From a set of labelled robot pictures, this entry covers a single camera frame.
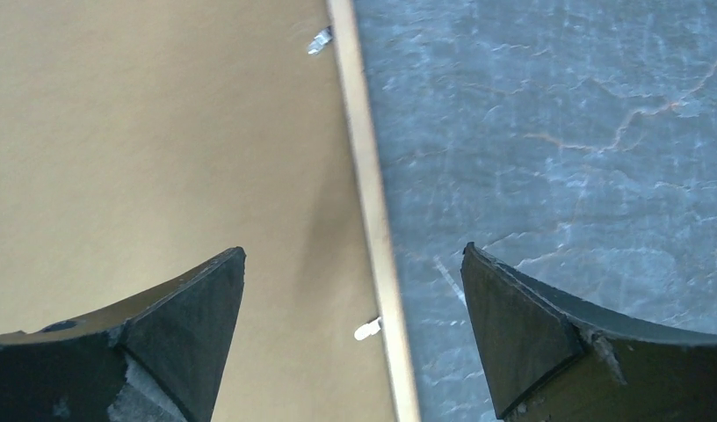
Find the brown cardboard backing board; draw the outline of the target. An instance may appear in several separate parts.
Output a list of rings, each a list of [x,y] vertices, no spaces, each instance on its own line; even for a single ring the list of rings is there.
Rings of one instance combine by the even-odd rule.
[[[0,1],[0,333],[240,246],[217,421],[391,421],[323,1]]]

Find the wooden picture frame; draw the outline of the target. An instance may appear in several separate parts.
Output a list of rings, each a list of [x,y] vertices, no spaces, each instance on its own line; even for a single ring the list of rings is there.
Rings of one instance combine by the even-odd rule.
[[[387,219],[378,144],[366,83],[358,22],[352,1],[328,1],[327,5],[368,256],[373,273],[395,419],[419,421],[420,406]]]

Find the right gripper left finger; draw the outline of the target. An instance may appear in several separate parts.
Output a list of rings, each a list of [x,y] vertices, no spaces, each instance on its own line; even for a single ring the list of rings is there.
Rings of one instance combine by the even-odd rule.
[[[208,421],[243,298],[230,248],[102,309],[0,334],[0,421]]]

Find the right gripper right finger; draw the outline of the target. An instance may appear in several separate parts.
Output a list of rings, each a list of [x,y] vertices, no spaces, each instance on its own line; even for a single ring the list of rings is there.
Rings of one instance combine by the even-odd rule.
[[[717,421],[717,335],[587,302],[467,244],[461,278],[503,421]]]

